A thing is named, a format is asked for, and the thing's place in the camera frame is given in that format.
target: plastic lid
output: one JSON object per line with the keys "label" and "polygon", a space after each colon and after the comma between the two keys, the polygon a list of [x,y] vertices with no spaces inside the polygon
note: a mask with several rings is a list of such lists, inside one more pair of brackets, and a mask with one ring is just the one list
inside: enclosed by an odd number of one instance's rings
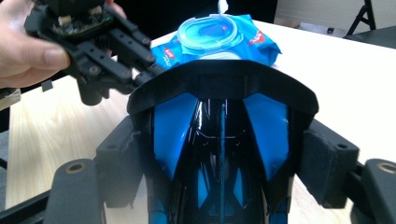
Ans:
{"label": "plastic lid", "polygon": [[237,28],[229,17],[212,14],[184,21],[177,30],[180,43],[190,49],[217,49],[235,39]]}

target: blue package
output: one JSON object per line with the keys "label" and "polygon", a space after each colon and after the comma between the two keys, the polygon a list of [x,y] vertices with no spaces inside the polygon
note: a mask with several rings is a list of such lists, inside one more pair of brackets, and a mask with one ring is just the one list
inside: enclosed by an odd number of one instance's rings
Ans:
{"label": "blue package", "polygon": [[197,59],[244,59],[271,66],[280,53],[249,15],[223,14],[183,22],[168,43],[151,51],[164,69]]}

